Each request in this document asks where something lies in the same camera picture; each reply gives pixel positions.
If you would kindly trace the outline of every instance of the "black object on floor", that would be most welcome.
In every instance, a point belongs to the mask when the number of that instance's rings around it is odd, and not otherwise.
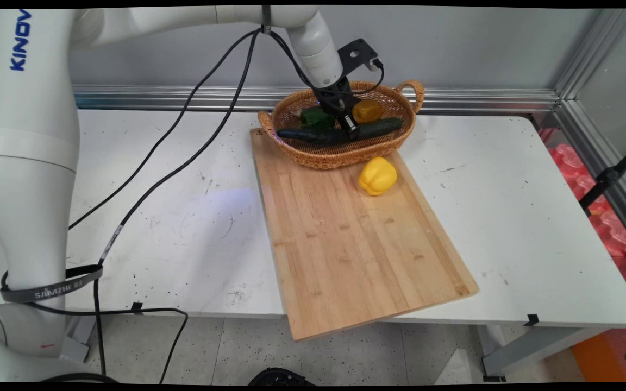
[[[267,368],[251,380],[249,386],[315,386],[305,377],[282,368]]]

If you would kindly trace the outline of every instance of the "yellow bell pepper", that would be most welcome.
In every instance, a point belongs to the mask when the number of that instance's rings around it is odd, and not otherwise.
[[[373,99],[363,99],[352,108],[352,116],[360,124],[377,121],[382,115],[380,104]]]
[[[359,186],[371,196],[379,196],[398,180],[398,173],[389,161],[377,156],[366,163],[361,175]]]

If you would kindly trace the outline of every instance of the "basket handle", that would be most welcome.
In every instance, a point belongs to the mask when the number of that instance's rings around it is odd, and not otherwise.
[[[271,131],[271,129],[273,129],[272,116],[270,116],[266,111],[258,111],[258,121],[260,122],[260,126],[262,126],[262,128],[266,131]]]
[[[415,90],[415,97],[417,97],[417,100],[415,101],[414,109],[415,114],[417,114],[419,113],[420,109],[422,108],[422,104],[424,103],[424,86],[422,86],[422,83],[417,80],[406,80],[398,84],[398,86],[395,87],[395,91],[402,94],[402,89],[407,86],[410,86],[413,90]]]

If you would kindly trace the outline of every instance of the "wicker basket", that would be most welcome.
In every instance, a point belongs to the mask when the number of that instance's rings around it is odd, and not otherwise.
[[[370,89],[375,83],[367,81],[353,81],[350,83],[352,91]],[[415,90],[417,101],[412,106],[410,101],[402,95],[402,89],[410,86]],[[367,161],[375,156],[385,156],[400,148],[403,141],[410,135],[415,127],[415,116],[422,108],[424,102],[424,86],[419,81],[408,80],[400,83],[395,89],[378,86],[375,90],[358,96],[362,99],[374,99],[383,109],[381,118],[401,118],[404,123],[402,128],[392,131],[383,136],[369,138],[341,146],[320,146],[319,144],[307,143],[290,138],[281,139],[277,136],[277,129],[298,128],[301,123],[298,117],[291,112],[306,107],[318,106],[318,99],[313,95],[313,90],[295,92],[275,107],[270,116],[266,111],[258,113],[258,119],[267,135],[281,148],[281,151],[297,164],[313,168],[337,168]]]

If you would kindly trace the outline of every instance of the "floor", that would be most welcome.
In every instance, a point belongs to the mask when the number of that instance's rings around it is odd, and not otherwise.
[[[158,383],[182,317],[104,317],[107,374],[123,383]],[[522,329],[504,328],[507,341]],[[99,369],[95,331],[86,362]],[[433,384],[455,349],[467,352],[481,383],[477,329],[466,325],[375,323],[310,341],[291,340],[286,319],[189,319],[171,359],[167,384],[240,384],[267,367],[294,371],[318,386]],[[506,373],[509,383],[584,381],[567,349]]]

